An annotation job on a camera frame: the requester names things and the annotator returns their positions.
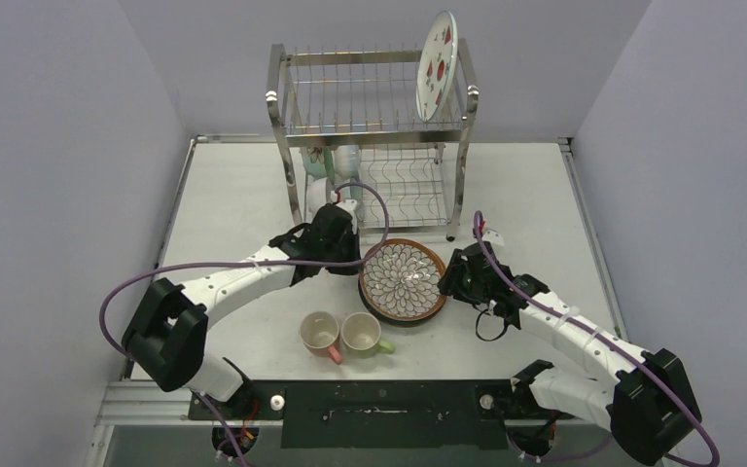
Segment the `brown rim flower plate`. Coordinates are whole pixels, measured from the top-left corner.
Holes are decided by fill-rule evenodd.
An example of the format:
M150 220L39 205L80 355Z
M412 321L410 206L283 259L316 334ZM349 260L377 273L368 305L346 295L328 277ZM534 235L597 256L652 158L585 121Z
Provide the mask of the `brown rim flower plate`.
M380 311L410 319L430 311L443 296L438 283L445 270L445 262L427 246L393 238L365 262L358 283Z

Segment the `stainless steel dish rack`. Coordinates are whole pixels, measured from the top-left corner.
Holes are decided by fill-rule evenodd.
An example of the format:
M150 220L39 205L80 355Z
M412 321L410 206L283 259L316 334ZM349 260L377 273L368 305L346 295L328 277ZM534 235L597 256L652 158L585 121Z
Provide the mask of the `stainless steel dish rack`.
M356 146L356 179L387 204L363 198L365 228L458 237L480 88L468 44L459 39L448 95L430 121L421 121L415 103L420 57L419 50L289 53L272 45L265 100L295 223L308 217L305 191L316 178L297 176L294 162L321 162L338 183L333 156L341 146Z

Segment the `strawberry pattern top plate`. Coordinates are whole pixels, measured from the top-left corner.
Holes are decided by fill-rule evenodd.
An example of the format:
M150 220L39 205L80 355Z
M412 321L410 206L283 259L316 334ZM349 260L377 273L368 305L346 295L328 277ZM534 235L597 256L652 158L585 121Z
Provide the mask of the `strawberry pattern top plate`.
M450 11L434 19L420 54L416 75L416 111L423 123L432 122L444 107L455 77L458 28Z

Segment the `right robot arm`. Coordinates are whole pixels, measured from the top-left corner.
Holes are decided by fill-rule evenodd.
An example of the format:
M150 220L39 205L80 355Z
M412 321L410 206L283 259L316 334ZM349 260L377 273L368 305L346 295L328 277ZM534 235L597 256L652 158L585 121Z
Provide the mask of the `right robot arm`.
M682 361L652 353L597 326L544 282L512 275L490 243L453 251L440 292L484 305L515 327L549 343L585 371L580 377L537 360L511 380L511 403L522 416L556 410L608 431L632 459L653 465L695 430L702 414Z

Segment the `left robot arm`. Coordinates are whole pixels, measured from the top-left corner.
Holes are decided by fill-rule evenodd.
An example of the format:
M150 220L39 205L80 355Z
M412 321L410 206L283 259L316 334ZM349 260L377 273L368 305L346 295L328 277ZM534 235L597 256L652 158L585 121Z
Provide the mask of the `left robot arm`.
M154 281L127 325L123 350L161 390L188 388L212 398L226 418L244 416L251 406L252 394L244 386L248 378L207 349L208 331L239 308L323 269L356 274L361 260L357 208L354 199L326 204L311 222L272 238L235 267L184 283Z

